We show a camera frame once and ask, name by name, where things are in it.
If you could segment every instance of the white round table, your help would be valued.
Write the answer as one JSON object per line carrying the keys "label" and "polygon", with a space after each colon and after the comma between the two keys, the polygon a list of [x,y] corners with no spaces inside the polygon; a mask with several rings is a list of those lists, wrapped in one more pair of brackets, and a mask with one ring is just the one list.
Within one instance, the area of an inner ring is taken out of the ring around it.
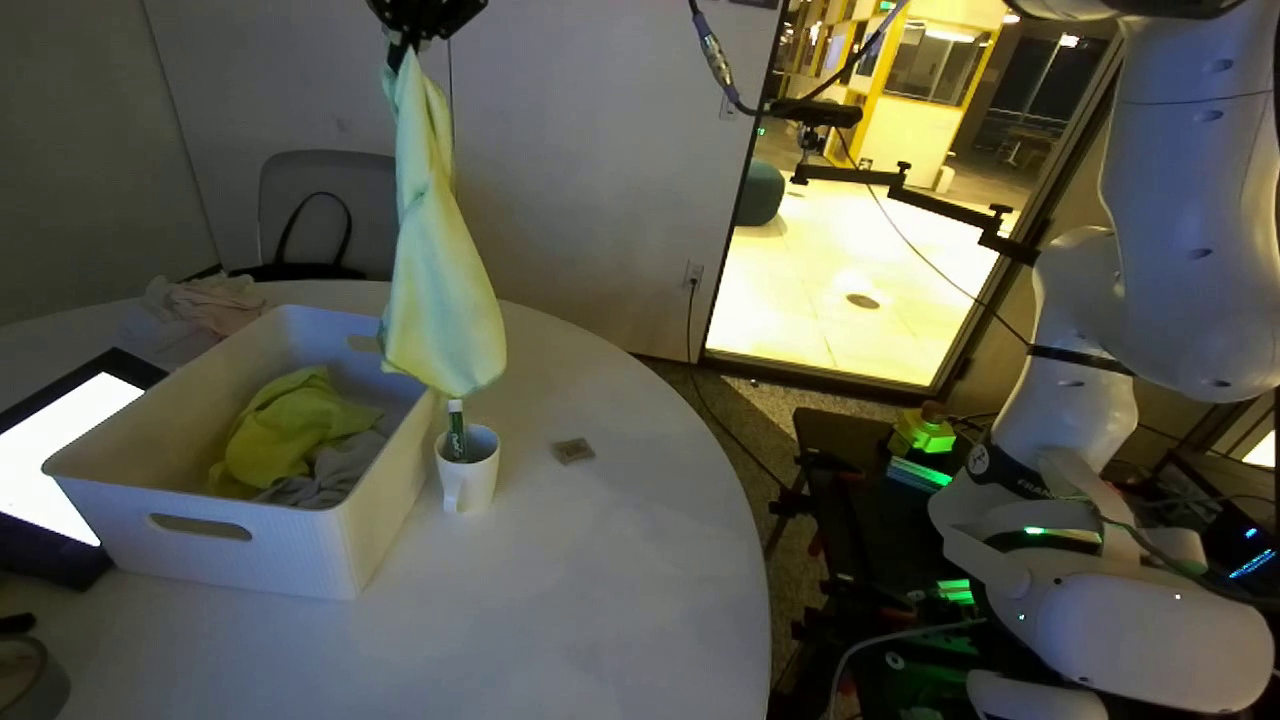
{"label": "white round table", "polygon": [[[384,284],[266,290],[384,303]],[[0,326],[7,401],[104,351],[128,306]],[[507,374],[470,401],[502,436],[495,505],[443,515],[427,487],[359,600],[132,570],[79,595],[0,577],[0,615],[35,610],[70,677],[62,714],[763,714],[763,555],[711,433],[659,374],[563,321],[507,303],[507,335]],[[597,459],[558,462],[550,443],[571,436]]]}

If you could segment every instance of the white robot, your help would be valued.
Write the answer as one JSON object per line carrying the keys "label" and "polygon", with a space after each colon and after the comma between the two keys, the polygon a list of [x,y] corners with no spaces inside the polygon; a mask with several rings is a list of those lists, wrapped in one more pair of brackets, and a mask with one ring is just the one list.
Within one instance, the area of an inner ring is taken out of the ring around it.
{"label": "white robot", "polygon": [[[1116,21],[1103,204],[1112,229],[1052,240],[1035,349],[991,436],[926,509],[946,561],[1064,682],[971,670],[1001,720],[1107,714],[1097,693],[1239,710],[1277,670],[1248,605],[1196,582],[1200,535],[1135,528],[1101,466],[1135,428],[1130,374],[1232,403],[1280,385],[1277,17],[1280,0],[1016,0],[1045,21]],[[989,540],[1083,528],[1101,555]]]}

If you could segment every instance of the floor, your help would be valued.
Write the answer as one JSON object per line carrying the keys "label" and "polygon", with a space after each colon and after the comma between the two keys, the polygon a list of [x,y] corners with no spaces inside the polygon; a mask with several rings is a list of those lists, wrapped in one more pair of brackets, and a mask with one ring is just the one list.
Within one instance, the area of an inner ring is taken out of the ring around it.
{"label": "floor", "polygon": [[[813,388],[782,388],[782,385],[758,385],[742,374],[719,374],[706,367],[687,363],[659,363],[647,360],[654,374],[662,374],[719,436],[742,497],[754,515],[758,547],[770,530],[768,505],[776,499],[778,483],[794,481],[794,433],[792,410],[794,408],[822,408],[822,410],[847,410],[862,419],[890,419],[890,403],[850,401],[850,396],[822,396]],[[770,681],[786,681],[786,659],[794,650],[792,619],[804,615],[804,606],[821,606],[821,580],[822,566],[806,552],[814,523],[806,515],[792,518],[778,535],[776,552],[768,555],[768,605],[770,605]]]}
{"label": "floor", "polygon": [[[776,166],[801,158],[778,122],[763,122],[754,154]],[[954,164],[936,196],[1018,204],[1026,180]],[[994,267],[976,240],[971,224],[895,204],[883,187],[786,182],[776,219],[730,230],[706,351],[926,388]]]}

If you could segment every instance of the yellow cloth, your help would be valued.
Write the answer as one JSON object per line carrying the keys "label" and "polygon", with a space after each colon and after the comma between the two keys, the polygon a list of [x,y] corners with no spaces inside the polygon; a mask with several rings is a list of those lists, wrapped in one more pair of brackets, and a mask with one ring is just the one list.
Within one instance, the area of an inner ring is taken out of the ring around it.
{"label": "yellow cloth", "polygon": [[324,443],[368,433],[371,419],[371,408],[339,396],[328,367],[294,367],[245,403],[212,481],[266,492],[282,476],[305,476]]}
{"label": "yellow cloth", "polygon": [[453,120],[414,52],[388,83],[395,108],[395,267],[384,360],[441,396],[470,396],[507,367],[507,330],[453,196]]}

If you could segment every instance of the small cup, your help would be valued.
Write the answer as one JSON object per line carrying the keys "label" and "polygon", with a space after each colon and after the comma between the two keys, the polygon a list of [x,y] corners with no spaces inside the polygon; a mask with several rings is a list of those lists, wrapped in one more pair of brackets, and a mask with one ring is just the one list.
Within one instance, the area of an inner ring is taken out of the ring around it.
{"label": "small cup", "polygon": [[467,443],[479,459],[443,459],[443,438],[436,438],[436,476],[443,492],[443,512],[484,512],[495,492],[500,447],[487,422],[467,419]]}

